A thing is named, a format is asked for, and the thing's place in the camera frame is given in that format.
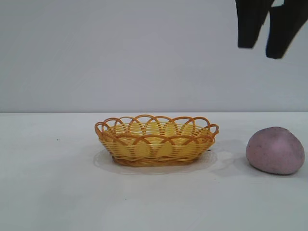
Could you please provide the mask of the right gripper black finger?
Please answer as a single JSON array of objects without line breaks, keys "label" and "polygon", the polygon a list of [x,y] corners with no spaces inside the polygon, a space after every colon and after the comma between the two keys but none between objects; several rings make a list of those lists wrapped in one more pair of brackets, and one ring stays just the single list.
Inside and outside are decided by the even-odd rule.
[{"label": "right gripper black finger", "polygon": [[292,40],[308,20],[307,0],[285,0],[269,11],[270,27],[266,56],[281,59]]},{"label": "right gripper black finger", "polygon": [[235,0],[238,19],[238,48],[254,47],[272,6],[271,0]]}]

